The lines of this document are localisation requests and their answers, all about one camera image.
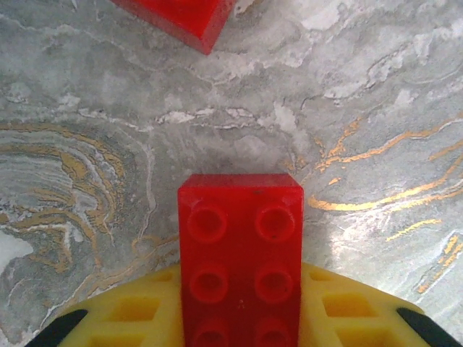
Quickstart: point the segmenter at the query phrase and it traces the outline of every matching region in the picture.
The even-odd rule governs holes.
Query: gray marble surface
[[[0,346],[179,259],[191,173],[291,173],[304,260],[463,342],[463,3],[241,0],[202,56],[109,0],[0,0]]]

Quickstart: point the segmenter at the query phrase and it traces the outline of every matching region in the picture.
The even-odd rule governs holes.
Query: red 2x4 lego brick
[[[236,0],[112,0],[187,45],[209,54]]]
[[[297,346],[302,187],[193,175],[178,198],[186,347]]]

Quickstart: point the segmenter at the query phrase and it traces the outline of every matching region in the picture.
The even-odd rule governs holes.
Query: red lego brick
[[[179,189],[186,347],[296,347],[304,192],[286,174]]]
[[[187,45],[209,54],[236,0],[112,0]]]

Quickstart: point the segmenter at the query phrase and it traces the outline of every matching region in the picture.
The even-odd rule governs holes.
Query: black plastic edge
[[[87,313],[86,309],[78,309],[56,318],[25,347],[58,347]]]
[[[430,347],[463,347],[428,316],[405,307],[397,313]]]

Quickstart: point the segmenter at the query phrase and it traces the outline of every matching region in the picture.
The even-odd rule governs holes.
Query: yellow plastic piece
[[[419,307],[355,280],[302,265],[299,347],[428,347],[396,313]],[[178,265],[83,301],[85,319],[60,347],[183,347]]]

